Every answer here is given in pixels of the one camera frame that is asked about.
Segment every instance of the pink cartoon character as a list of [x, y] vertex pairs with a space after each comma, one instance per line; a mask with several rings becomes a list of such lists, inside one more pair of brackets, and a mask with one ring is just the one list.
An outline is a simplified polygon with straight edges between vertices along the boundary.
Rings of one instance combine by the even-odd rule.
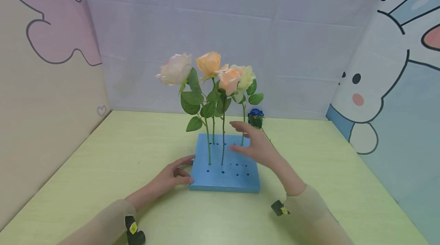
[[26, 28], [29, 43], [41, 59], [61, 64], [79, 51], [90, 66], [101, 64], [86, 0], [20, 1], [41, 13], [41, 19], [32, 20]]

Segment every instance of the beige sleeve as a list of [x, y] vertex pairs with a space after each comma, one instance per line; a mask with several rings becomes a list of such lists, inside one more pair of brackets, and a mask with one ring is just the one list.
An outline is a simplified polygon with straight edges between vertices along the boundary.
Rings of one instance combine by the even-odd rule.
[[307, 185], [299, 196], [287, 196], [284, 207], [290, 211], [291, 230], [302, 235], [307, 244], [353, 245], [339, 222], [330, 213], [324, 200], [313, 187]]
[[136, 215], [133, 204], [116, 200], [58, 245], [112, 245], [127, 231], [125, 216], [130, 215]]

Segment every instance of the white wall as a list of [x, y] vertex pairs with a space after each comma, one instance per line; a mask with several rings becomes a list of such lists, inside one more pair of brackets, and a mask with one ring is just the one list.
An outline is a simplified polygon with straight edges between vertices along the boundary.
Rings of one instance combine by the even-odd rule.
[[[252, 65], [268, 117], [323, 119], [375, 0], [87, 0], [111, 107], [181, 113], [174, 53]], [[232, 105], [229, 114], [239, 115]]]

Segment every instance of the wall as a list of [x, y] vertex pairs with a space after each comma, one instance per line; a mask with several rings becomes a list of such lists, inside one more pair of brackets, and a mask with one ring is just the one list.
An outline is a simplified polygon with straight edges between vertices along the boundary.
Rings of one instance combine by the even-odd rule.
[[[182, 113], [174, 53], [252, 65], [268, 117], [324, 119], [376, 0], [87, 0], [111, 107]], [[231, 105], [230, 115], [240, 115]]]
[[440, 0], [380, 0], [327, 117], [440, 243]]
[[109, 107], [85, 0], [0, 4], [1, 230]]

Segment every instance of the tabletop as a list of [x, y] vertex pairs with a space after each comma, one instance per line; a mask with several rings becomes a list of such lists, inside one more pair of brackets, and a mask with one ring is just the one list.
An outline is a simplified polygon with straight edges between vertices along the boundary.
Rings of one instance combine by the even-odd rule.
[[[55, 244], [166, 164], [191, 155], [203, 129], [185, 132], [190, 118], [111, 112], [0, 232], [0, 244]], [[264, 130], [357, 245], [428, 244], [331, 121], [267, 118]], [[236, 134], [229, 124], [225, 131]], [[147, 244], [295, 244], [270, 208], [286, 198], [282, 185], [266, 167], [258, 171], [259, 194], [179, 187], [162, 196], [137, 217]], [[117, 244], [126, 244], [125, 237]]]

